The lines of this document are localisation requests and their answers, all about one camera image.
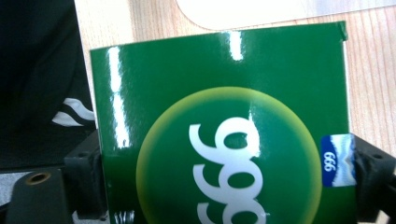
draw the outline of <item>glossy surface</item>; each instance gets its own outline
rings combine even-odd
[[[318,149],[304,124],[278,100],[245,88],[199,91],[172,105],[149,130],[136,171],[149,223],[199,223],[199,203],[208,203],[215,223],[229,223],[225,205],[249,213],[236,223],[254,223],[262,214],[246,202],[250,194],[268,223],[312,223],[321,193]]]
[[[146,222],[136,188],[139,151],[154,122],[170,106],[198,91],[242,87],[265,93],[304,123],[317,148],[323,135],[348,133],[345,39],[343,23],[327,23],[198,35],[92,51],[111,221],[116,223],[118,214],[130,216],[134,211],[134,223]],[[167,156],[170,165],[177,163],[177,157]],[[294,159],[285,157],[279,164]],[[265,189],[266,174],[262,176]],[[175,198],[166,192],[160,196],[168,196],[164,199],[168,202]],[[341,211],[353,210],[354,188],[323,189],[314,221],[353,222],[352,212],[335,214],[333,203],[339,203]],[[177,213],[175,209],[168,212]]]

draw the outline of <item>wooden surface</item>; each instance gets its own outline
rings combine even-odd
[[[176,0],[76,0],[76,7],[91,86],[90,49],[215,32],[189,21]],[[247,28],[328,21],[346,21],[351,132],[396,157],[396,7]]]

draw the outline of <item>white number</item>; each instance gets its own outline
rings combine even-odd
[[[195,151],[209,161],[223,165],[219,172],[219,187],[208,184],[204,178],[204,164],[195,164],[192,169],[195,183],[201,192],[210,199],[226,204],[223,223],[232,223],[232,218],[240,212],[251,212],[258,218],[257,223],[265,223],[266,216],[262,206],[254,200],[262,190],[262,172],[250,159],[260,153],[259,133],[251,120],[231,118],[224,120],[215,135],[216,147],[205,145],[199,136],[200,124],[190,125],[189,136]],[[247,146],[228,148],[224,139],[232,133],[245,133]],[[229,185],[232,175],[248,173],[254,177],[251,186],[237,189]],[[202,223],[213,223],[207,216],[209,203],[198,203],[197,213]]]
[[[324,159],[324,170],[326,172],[334,171],[335,170],[335,155],[332,152],[326,152],[323,155]]]

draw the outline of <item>black object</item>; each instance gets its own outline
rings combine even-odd
[[[49,124],[66,97],[90,99],[73,0],[0,0],[0,58],[1,138]]]
[[[0,174],[61,168],[64,157],[83,142],[94,127],[49,124],[33,130],[0,134]]]
[[[379,210],[396,220],[396,159],[355,136],[358,221],[375,222]]]
[[[75,211],[81,219],[103,219],[106,210],[95,131],[64,158],[63,168],[43,169],[17,181],[6,223],[73,223]]]
[[[73,223],[68,211],[62,172],[48,169],[17,181],[6,223]]]
[[[7,210],[8,210],[8,203],[0,205],[0,223],[6,223]]]
[[[70,188],[70,204],[79,218],[105,216],[106,191],[97,131],[64,158],[64,179]]]
[[[393,172],[396,159],[358,136],[354,139],[357,219],[375,222],[382,210],[389,216],[389,224],[394,223],[396,176]],[[29,181],[36,182],[36,187],[42,185],[42,188],[32,190]],[[29,174],[20,179],[14,189],[7,224],[70,223],[70,214],[74,211],[80,218],[104,218],[106,199],[98,133],[91,134],[64,158],[62,170]],[[42,209],[42,204],[51,206]],[[0,207],[1,210],[7,210],[7,206]]]

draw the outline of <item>black fabric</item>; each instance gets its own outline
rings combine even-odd
[[[74,2],[0,2],[0,133],[48,124],[85,74]]]
[[[0,172],[60,165],[95,127],[53,124],[68,95],[92,109],[73,0],[0,0]]]
[[[0,138],[0,173],[61,167],[64,157],[84,141],[93,127],[46,125]]]

